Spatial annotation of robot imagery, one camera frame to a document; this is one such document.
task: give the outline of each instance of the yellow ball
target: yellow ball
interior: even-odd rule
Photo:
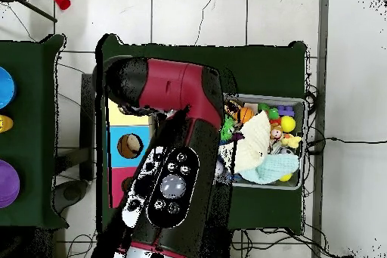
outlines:
[[[289,116],[283,116],[281,118],[281,127],[283,132],[291,132],[296,127],[296,121]]]
[[[293,176],[292,173],[288,173],[287,175],[282,176],[282,177],[280,178],[280,181],[281,181],[281,182],[287,182],[290,178],[292,178],[292,176]]]

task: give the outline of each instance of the yellow lid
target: yellow lid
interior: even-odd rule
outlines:
[[[13,125],[14,122],[10,117],[2,116],[0,114],[0,132],[6,132],[10,128],[12,128]]]

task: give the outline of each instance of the purple toy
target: purple toy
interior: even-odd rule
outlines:
[[[291,106],[277,106],[277,109],[280,116],[294,117],[293,107]]]
[[[0,208],[12,204],[19,190],[20,180],[16,170],[9,163],[0,160]]]

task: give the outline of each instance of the gray button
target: gray button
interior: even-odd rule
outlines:
[[[182,166],[180,168],[180,171],[183,175],[188,175],[188,173],[190,173],[190,167],[187,167],[187,166]]]
[[[176,169],[176,163],[169,163],[168,164],[168,170],[174,171]]]
[[[154,203],[154,207],[157,210],[160,210],[166,206],[166,203],[163,200],[156,200],[156,203]]]
[[[187,159],[187,155],[186,154],[178,154],[178,162],[179,163],[182,163],[186,159]]]
[[[176,203],[170,203],[168,206],[168,211],[170,213],[178,213],[179,210],[180,208]]]
[[[185,193],[185,181],[177,175],[167,175],[160,185],[160,191],[167,199],[180,198]]]

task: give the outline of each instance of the dark green table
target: dark green table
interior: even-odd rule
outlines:
[[[0,226],[67,227],[51,207],[54,175],[55,57],[64,37],[48,36],[40,43],[0,41],[0,67],[14,78],[16,98],[0,114],[14,127],[0,133],[0,159],[20,177],[20,193],[0,209]]]
[[[102,46],[104,60],[117,55],[160,58],[203,64],[218,69],[223,92],[235,92],[231,80],[236,80],[237,92],[249,95],[267,95],[305,98],[305,52],[302,42],[288,47],[248,45],[240,47],[196,47],[167,45],[123,45],[115,35],[109,36]],[[106,144],[106,126],[102,145]],[[104,151],[104,181],[102,189],[104,226],[114,209],[108,207],[107,157]],[[302,229],[302,187],[295,191],[263,188],[233,189],[229,229],[289,227],[296,234]]]

